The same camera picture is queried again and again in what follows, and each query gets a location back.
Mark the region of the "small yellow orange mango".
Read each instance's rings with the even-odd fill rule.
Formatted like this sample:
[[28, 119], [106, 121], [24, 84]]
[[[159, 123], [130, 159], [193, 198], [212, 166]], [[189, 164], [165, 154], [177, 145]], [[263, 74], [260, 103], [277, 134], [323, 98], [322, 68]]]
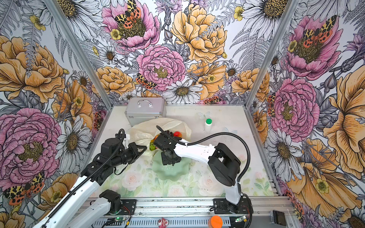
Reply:
[[174, 132], [174, 137], [182, 138], [182, 133], [179, 131]]

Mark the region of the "green bumpy fruit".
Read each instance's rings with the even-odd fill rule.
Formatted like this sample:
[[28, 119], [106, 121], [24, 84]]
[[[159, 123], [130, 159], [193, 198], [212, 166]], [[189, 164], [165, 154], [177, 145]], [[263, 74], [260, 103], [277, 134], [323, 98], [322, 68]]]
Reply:
[[149, 145], [149, 150], [150, 151], [154, 151], [156, 149], [156, 146], [154, 145], [153, 142], [150, 142], [150, 145]]

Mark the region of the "translucent yellow plastic bag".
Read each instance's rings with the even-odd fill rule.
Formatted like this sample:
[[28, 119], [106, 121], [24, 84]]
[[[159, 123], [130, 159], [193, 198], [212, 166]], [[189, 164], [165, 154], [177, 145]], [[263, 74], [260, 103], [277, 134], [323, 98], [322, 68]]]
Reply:
[[135, 142], [137, 145], [146, 146], [147, 150], [143, 153], [142, 156], [153, 157], [157, 150], [150, 151], [149, 144], [150, 141], [155, 138], [156, 135], [160, 134], [160, 131], [156, 126], [160, 126], [163, 130], [170, 132], [179, 131], [182, 133], [183, 139], [190, 139], [192, 130], [189, 126], [180, 120], [172, 119], [172, 118], [156, 118], [143, 123], [139, 123], [133, 126], [131, 129], [127, 131], [130, 135], [130, 141]]

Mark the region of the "light green wavy plate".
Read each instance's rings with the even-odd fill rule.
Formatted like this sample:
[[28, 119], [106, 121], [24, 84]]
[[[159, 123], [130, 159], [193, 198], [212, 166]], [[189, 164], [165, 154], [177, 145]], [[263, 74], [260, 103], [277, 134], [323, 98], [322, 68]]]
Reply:
[[159, 179], [178, 181], [181, 176], [186, 175], [189, 172], [189, 165], [191, 159], [183, 157], [179, 163], [174, 165], [163, 165], [161, 151], [158, 151], [153, 156], [152, 170], [155, 172]]

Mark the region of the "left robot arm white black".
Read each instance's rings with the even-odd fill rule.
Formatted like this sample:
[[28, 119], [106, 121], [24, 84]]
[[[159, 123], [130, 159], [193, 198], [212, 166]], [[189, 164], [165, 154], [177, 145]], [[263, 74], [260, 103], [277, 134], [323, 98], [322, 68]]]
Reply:
[[117, 166], [134, 163], [147, 149], [147, 146], [134, 142], [127, 148], [122, 141], [102, 144], [100, 153], [82, 171], [71, 190], [35, 227], [65, 228], [84, 202], [114, 173]]

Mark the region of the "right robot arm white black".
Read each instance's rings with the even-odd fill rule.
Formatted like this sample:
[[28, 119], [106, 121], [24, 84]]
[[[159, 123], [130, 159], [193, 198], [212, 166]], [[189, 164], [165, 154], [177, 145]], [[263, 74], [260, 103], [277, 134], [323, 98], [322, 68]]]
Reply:
[[241, 162], [225, 144], [200, 145], [161, 134], [155, 139], [154, 145], [162, 151], [163, 165], [175, 165], [183, 158], [207, 164], [225, 190], [225, 200], [223, 203], [217, 203], [215, 207], [231, 213], [239, 212], [241, 193], [237, 178]]

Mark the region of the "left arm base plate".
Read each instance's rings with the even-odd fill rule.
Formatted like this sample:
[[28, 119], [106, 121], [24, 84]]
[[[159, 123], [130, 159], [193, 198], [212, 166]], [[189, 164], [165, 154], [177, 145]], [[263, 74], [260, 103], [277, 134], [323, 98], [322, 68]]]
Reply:
[[120, 199], [111, 203], [110, 215], [128, 215], [132, 216], [135, 214], [136, 199]]

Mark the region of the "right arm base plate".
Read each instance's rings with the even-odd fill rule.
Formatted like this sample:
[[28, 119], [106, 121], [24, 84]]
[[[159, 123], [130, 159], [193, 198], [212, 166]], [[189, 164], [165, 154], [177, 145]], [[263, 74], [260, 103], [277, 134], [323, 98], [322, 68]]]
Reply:
[[249, 214], [252, 204], [247, 198], [241, 198], [238, 204], [233, 204], [224, 198], [213, 199], [215, 214]]

